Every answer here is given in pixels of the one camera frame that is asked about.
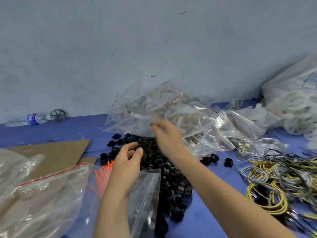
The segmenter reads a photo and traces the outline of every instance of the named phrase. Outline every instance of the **hand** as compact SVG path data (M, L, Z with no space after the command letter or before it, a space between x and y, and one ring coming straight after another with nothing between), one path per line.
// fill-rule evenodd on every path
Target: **hand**
M122 146L115 159L105 193L115 194L118 199L129 199L132 188L140 175L140 162L143 156L142 148L132 150L137 146L137 142Z
M171 161L178 156L188 154L180 130L169 120L152 122L151 129L156 136L159 149Z

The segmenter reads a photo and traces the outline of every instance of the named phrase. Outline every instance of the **wall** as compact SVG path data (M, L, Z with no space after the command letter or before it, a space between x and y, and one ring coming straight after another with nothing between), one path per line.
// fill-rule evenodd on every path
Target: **wall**
M316 51L317 0L0 0L0 123L107 113L138 77L257 96Z

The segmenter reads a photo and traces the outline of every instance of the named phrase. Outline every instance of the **person's left hand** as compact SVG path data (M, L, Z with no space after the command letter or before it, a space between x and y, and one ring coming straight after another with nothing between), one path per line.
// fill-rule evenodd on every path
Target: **person's left hand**
M137 142L123 145L115 159L106 192L115 191L114 193L118 195L118 199L128 199L139 178L143 149L132 150L137 146Z

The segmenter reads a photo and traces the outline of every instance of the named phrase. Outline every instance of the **water bottle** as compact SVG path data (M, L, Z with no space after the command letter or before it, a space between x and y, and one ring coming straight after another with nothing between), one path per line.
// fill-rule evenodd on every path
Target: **water bottle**
M47 121L51 120L50 114L43 114L43 113L37 113L37 114L29 114L26 119L14 119L10 120L5 124L7 127L17 127L17 126L23 126L23 125L37 125L37 124L43 124Z

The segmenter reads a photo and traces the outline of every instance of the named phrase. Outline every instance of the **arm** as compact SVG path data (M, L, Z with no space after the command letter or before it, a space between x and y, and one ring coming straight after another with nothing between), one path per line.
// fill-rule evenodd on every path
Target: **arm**
M109 182L100 201L94 238L129 238L127 205L129 195L140 175L143 149L136 142L122 146L116 157Z
M175 125L161 120L153 122L151 127L160 150L187 177L230 238L296 237L269 213L194 159Z

